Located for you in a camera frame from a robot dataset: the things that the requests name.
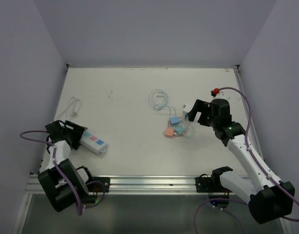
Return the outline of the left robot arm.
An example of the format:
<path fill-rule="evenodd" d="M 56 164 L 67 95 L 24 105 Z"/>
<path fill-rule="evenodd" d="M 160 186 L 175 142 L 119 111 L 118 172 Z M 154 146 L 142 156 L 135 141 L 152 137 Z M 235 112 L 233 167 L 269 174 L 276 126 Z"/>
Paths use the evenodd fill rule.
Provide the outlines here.
<path fill-rule="evenodd" d="M 45 128 L 50 159 L 46 169 L 38 174 L 38 180 L 57 212 L 75 204 L 80 213 L 84 198 L 94 188 L 95 179 L 89 175 L 81 176 L 71 163 L 70 154 L 79 148 L 87 128 L 69 120 L 57 120 Z"/>

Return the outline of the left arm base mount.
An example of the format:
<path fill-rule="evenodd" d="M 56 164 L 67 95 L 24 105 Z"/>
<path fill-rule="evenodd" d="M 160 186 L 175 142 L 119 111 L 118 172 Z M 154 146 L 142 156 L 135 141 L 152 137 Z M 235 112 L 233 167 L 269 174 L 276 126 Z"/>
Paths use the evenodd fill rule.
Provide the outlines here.
<path fill-rule="evenodd" d="M 86 182 L 89 195 L 103 195 L 109 192 L 111 178 L 108 176 L 94 176 Z"/>

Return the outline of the mint green charger plug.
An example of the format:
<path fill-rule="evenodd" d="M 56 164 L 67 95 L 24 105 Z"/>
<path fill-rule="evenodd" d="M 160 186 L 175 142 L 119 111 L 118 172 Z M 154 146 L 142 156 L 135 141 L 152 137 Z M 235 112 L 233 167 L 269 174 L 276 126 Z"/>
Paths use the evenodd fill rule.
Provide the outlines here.
<path fill-rule="evenodd" d="M 182 125 L 177 125 L 177 126 L 174 128 L 174 132 L 175 132 L 177 135 L 181 135 L 181 134 L 183 134 L 185 131 L 186 131 L 186 128 L 183 127 Z"/>

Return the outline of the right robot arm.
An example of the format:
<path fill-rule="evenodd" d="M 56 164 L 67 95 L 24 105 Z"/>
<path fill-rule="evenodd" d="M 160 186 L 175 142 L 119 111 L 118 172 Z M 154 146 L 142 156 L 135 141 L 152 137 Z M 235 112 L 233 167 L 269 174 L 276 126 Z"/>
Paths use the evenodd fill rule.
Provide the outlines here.
<path fill-rule="evenodd" d="M 227 189 L 241 198 L 249 207 L 252 217 L 263 224 L 291 214 L 295 188 L 291 182 L 283 182 L 259 156 L 245 137 L 245 129 L 232 120 L 229 102 L 214 99 L 211 102 L 196 100 L 187 116 L 194 121 L 200 113 L 198 123 L 212 127 L 216 138 L 234 154 L 250 178 L 246 181 L 230 167 L 212 171 L 210 185 L 215 191 Z"/>

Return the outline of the white charger plug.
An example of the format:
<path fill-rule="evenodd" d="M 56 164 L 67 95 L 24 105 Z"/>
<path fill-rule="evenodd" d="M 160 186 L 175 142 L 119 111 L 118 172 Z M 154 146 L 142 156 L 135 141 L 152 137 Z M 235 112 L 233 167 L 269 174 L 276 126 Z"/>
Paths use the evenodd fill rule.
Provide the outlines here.
<path fill-rule="evenodd" d="M 183 106 L 183 115 L 186 116 L 191 110 L 192 110 L 193 106 L 191 105 L 184 105 Z"/>

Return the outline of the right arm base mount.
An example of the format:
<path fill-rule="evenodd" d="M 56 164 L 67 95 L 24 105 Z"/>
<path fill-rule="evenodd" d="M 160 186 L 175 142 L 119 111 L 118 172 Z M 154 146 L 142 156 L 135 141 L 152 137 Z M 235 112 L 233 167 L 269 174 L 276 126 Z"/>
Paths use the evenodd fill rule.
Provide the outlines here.
<path fill-rule="evenodd" d="M 225 172 L 233 171 L 228 166 L 217 168 L 211 175 L 201 174 L 195 177 L 196 192 L 198 193 L 229 193 L 230 190 L 224 188 L 220 182 L 220 175 Z"/>

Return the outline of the light blue charger plug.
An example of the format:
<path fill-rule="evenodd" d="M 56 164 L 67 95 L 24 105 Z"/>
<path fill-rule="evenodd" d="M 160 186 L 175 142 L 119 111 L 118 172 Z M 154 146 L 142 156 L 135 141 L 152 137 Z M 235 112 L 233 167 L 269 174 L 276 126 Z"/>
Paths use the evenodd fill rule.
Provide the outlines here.
<path fill-rule="evenodd" d="M 176 126 L 180 123 L 180 119 L 178 117 L 171 117 L 169 123 L 171 126 Z"/>

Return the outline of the white power strip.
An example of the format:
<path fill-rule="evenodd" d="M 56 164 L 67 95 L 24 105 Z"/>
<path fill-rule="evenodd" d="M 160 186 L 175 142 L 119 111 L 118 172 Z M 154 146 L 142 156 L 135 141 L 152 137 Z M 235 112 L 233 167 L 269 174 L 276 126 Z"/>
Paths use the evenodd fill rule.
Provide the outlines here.
<path fill-rule="evenodd" d="M 94 154 L 104 153 L 108 147 L 108 143 L 105 140 L 89 129 L 83 132 L 80 144 Z"/>

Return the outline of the orange charger plug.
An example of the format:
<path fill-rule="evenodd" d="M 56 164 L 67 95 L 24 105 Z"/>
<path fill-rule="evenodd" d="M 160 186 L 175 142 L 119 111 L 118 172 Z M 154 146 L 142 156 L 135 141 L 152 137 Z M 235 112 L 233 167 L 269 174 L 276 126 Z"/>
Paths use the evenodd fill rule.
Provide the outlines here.
<path fill-rule="evenodd" d="M 173 128 L 170 128 L 170 127 L 167 127 L 164 131 L 163 131 L 163 135 L 165 137 L 170 137 L 172 138 L 174 136 L 174 129 Z"/>

